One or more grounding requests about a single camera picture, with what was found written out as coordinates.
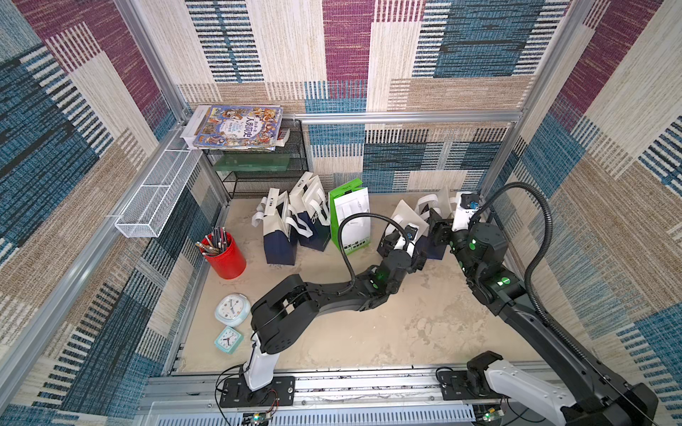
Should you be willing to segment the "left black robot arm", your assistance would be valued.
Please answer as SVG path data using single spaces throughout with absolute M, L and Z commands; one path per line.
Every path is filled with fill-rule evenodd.
M 355 273 L 342 250 L 342 259 L 350 274 L 348 282 L 316 284 L 292 274 L 252 306 L 252 352 L 243 366 L 243 381 L 250 391 L 270 385 L 279 354 L 296 343 L 317 317 L 341 311 L 375 309 L 399 291 L 408 274 L 424 267 L 426 259 L 416 249 L 419 228 L 412 223 L 403 226 L 396 219 L 377 213 L 356 213 L 341 222 L 337 241 L 343 242 L 347 224 L 362 218 L 382 220 L 392 229 L 381 241 L 380 264 Z

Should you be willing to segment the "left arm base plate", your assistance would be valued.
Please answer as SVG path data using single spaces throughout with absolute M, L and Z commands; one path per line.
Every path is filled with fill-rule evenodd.
M 242 376 L 232 376 L 222 378 L 216 388 L 221 408 L 269 408 L 276 399 L 280 406 L 292 406 L 295 390 L 294 376 L 275 376 L 259 390 L 252 390 Z

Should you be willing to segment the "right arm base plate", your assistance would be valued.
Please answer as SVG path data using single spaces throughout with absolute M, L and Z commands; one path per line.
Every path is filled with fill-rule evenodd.
M 485 376 L 489 366 L 504 358 L 493 351 L 485 351 L 466 363 L 466 369 L 437 367 L 435 377 L 444 400 L 503 399 L 495 392 Z

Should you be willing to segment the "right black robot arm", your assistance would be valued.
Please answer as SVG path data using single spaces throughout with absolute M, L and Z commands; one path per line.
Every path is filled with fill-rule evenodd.
M 481 221 L 481 215 L 511 189 L 535 198 L 543 218 L 543 241 L 522 277 L 504 266 L 509 246 L 504 231 Z M 475 298 L 523 337 L 562 381 L 553 386 L 487 351 L 467 364 L 474 393 L 515 399 L 555 425 L 654 424 L 655 393 L 644 383 L 628 383 L 591 354 L 549 314 L 532 283 L 553 236 L 552 213 L 543 194 L 534 186 L 513 182 L 486 202 L 467 192 L 449 202 L 451 218 L 432 221 L 435 244 L 449 246 Z

